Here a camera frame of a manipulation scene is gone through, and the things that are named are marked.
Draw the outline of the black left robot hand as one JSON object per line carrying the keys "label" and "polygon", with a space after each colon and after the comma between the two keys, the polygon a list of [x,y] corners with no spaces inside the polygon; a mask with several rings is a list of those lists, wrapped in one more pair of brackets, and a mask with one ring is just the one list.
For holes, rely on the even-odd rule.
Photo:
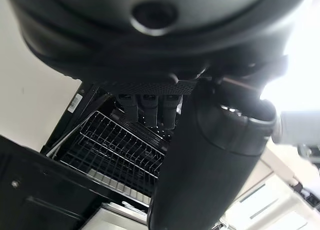
{"label": "black left robot hand", "polygon": [[29,50],[127,103],[195,88],[162,164],[151,230],[208,230],[259,160],[277,121],[265,85],[308,0],[9,0]]}

